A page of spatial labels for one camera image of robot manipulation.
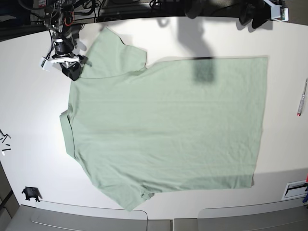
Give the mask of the black clamp bracket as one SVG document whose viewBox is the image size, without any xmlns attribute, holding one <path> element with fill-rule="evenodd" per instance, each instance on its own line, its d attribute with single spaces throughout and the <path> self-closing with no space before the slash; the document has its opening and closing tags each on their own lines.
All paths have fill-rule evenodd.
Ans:
<svg viewBox="0 0 308 231">
<path fill-rule="evenodd" d="M 40 202 L 39 198 L 42 198 L 38 188 L 36 187 L 25 187 L 22 190 L 22 193 L 25 195 L 27 201 L 30 201 L 31 198 L 34 198 L 36 202 Z"/>
</svg>

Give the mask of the light green T-shirt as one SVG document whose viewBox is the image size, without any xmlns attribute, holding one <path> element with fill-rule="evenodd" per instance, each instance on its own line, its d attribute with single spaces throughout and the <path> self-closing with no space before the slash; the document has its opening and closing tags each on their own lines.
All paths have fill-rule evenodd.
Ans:
<svg viewBox="0 0 308 231">
<path fill-rule="evenodd" d="M 60 115 L 66 152 L 131 211 L 156 193 L 250 188 L 267 57 L 162 61 L 105 28 Z"/>
</svg>

